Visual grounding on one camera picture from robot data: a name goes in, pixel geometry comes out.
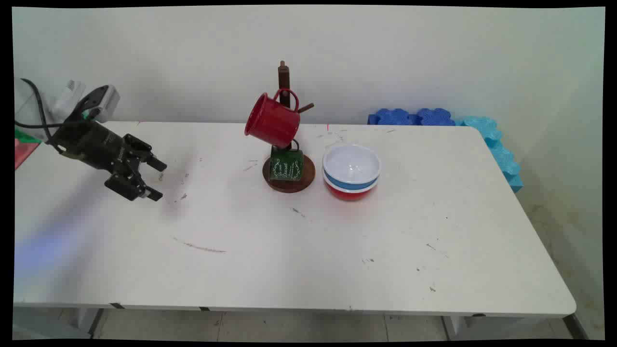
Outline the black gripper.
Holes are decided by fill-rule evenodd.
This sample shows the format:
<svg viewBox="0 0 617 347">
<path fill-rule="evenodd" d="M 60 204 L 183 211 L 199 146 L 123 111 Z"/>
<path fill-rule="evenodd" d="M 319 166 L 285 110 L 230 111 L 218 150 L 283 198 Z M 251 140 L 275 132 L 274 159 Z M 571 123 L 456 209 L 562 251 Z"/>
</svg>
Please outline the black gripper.
<svg viewBox="0 0 617 347">
<path fill-rule="evenodd" d="M 125 167 L 128 160 L 146 163 L 159 172 L 167 169 L 167 164 L 154 155 L 150 144 L 130 133 L 119 136 L 92 120 L 81 125 L 60 127 L 52 135 L 50 143 L 60 147 L 63 156 L 112 174 L 104 182 L 105 187 L 127 200 L 147 198 L 157 201 L 163 197 L 160 191 L 146 185 L 140 176 L 119 174 L 128 172 Z"/>
</svg>

